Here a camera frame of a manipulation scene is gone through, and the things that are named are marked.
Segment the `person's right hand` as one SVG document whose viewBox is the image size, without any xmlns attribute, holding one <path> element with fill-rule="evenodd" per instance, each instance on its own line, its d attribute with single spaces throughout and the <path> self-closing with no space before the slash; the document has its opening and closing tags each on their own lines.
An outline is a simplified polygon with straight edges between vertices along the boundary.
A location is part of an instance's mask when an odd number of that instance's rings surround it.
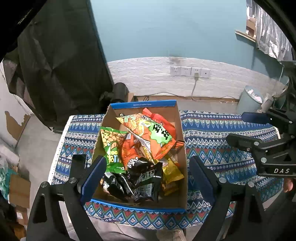
<svg viewBox="0 0 296 241">
<path fill-rule="evenodd" d="M 283 190 L 284 192 L 290 192 L 293 189 L 293 178 L 284 178 Z"/>
</svg>

